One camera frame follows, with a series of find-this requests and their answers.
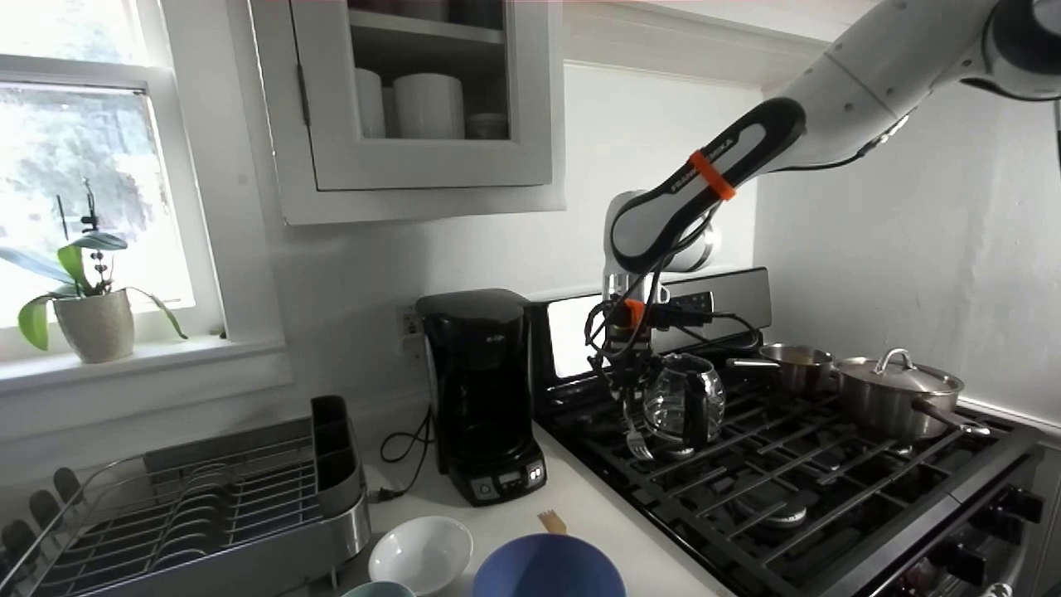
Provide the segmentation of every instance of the window sill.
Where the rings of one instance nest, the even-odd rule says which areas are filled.
[[[83,366],[51,355],[0,366],[0,441],[235,397],[291,382],[282,338],[134,346],[131,358]]]

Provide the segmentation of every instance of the cabinet door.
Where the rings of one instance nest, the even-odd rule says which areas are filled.
[[[318,188],[551,183],[551,0],[291,0]]]

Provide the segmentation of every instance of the blue bowl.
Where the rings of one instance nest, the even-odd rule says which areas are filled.
[[[592,545],[529,534],[492,551],[473,573],[473,597],[626,597],[621,572]]]

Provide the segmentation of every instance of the white cabinet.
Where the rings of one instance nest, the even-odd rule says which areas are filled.
[[[558,205],[551,0],[247,0],[291,222]]]

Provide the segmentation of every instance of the dish rack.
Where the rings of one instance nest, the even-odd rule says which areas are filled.
[[[332,578],[369,540],[344,401],[310,418],[60,469],[2,530],[0,597],[282,593]]]

